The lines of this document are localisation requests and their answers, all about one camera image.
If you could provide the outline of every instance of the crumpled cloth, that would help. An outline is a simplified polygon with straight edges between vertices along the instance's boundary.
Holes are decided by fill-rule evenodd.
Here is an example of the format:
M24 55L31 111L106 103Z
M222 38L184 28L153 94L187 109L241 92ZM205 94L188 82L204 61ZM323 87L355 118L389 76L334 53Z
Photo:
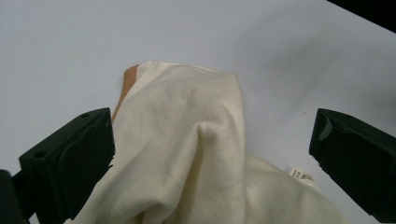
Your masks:
M317 190L246 153L235 74L161 62L132 71L113 167L68 223L347 223Z

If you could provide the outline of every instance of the towel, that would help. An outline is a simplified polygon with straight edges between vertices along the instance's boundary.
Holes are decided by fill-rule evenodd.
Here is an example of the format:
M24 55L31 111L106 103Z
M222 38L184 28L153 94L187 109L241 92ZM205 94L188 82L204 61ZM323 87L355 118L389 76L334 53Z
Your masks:
M147 62L125 81L113 167L66 223L347 223L320 192L246 153L235 74Z

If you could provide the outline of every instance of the black object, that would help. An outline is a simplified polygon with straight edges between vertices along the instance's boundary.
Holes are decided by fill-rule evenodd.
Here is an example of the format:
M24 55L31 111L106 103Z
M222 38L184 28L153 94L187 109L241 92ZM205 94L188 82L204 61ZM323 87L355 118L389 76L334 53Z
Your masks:
M367 21L396 33L396 14L393 1L388 0L328 0Z
M14 176L0 170L0 223L64 223L87 202L115 154L110 110L93 110L20 156Z
M309 154L366 213L396 222L396 138L349 115L319 109Z

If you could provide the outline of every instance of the white table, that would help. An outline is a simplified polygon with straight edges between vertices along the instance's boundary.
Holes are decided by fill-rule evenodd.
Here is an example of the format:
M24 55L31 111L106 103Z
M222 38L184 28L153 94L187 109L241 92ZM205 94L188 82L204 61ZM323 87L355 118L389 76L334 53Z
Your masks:
M2 1L0 167L160 60L235 71L247 150L305 169L351 220L377 223L308 155L319 107L396 135L396 34L324 0Z

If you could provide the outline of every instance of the cream-colored fabric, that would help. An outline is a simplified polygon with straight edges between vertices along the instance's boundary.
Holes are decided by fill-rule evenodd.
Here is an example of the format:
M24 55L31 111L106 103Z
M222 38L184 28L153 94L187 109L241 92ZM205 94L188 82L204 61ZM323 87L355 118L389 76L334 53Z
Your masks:
M318 191L246 153L232 73L143 63L113 128L114 166L70 223L347 223Z

